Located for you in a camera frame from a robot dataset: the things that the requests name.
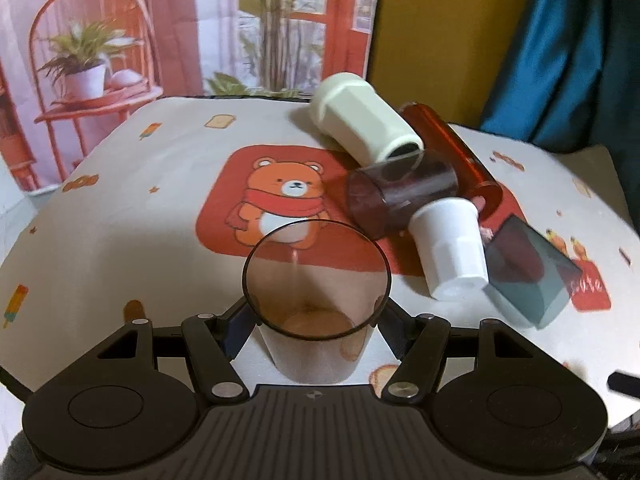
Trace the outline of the dark brown translucent cup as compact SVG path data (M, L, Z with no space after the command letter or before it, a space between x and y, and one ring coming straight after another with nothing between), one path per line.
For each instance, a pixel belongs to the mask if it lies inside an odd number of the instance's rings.
M359 168L346 181L348 211L372 240L405 229L421 207L457 192L454 167L434 151L415 151Z

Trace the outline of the grey-blue translucent cup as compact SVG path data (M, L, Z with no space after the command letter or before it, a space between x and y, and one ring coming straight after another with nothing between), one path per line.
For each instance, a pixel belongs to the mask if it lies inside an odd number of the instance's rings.
M485 246L489 283L526 322L542 330L570 302L582 269L511 214Z

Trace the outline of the cartoon bear tablecloth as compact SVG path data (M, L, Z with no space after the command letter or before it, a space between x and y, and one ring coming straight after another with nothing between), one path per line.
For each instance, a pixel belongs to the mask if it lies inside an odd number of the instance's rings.
M410 235L383 240L392 297L455 326L500 318L602 396L611 422L638 402L608 376L639 370L639 237L620 216L606 151L564 157L458 127L503 185L505 214L550 236L582 268L570 303L546 327L492 290L436 301ZM219 313L241 297L250 251L227 221L256 162L319 167L331 218L347 220L352 159L314 128L303 103L170 98L140 108L73 172L17 237L1 267L1 366L37 389L134 314L157 326Z

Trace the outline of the reddish-brown translucent cup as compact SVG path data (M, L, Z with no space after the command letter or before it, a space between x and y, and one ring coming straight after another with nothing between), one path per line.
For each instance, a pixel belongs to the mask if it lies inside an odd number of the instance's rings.
M383 249L334 220L305 219L264 236L247 256L242 289L280 372L334 385L356 370L388 297Z

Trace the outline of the red metallic tumbler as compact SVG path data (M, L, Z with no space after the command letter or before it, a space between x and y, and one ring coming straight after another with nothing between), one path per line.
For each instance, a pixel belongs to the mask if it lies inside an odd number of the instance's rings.
M468 144L425 104L406 104L401 107L400 116L420 136L428 150L442 155L454 167L459 194L472 202L483 200L480 222L487 221L499 208L503 190Z

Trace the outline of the white plastic cup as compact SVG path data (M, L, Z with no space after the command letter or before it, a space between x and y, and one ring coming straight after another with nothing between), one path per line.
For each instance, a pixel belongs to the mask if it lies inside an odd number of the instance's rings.
M433 299L462 300L488 284L478 211L470 200L435 200L413 214L408 230Z

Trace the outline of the cream faceted cup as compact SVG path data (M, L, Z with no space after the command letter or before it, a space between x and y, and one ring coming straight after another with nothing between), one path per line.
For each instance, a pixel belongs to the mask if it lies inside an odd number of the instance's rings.
M352 73L326 78L310 100L314 125L360 166L424 149L420 136L367 81Z

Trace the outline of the teal curtain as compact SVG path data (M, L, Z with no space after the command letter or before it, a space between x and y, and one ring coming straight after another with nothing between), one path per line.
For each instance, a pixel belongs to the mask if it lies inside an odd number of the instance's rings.
M639 0L529 0L482 130L569 153L601 144L639 220Z

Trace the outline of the printed room backdrop cloth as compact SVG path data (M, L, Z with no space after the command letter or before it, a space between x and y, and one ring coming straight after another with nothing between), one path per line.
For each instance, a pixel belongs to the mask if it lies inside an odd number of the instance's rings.
M168 96L309 96L367 71L378 0L1 0L1 157L36 192Z

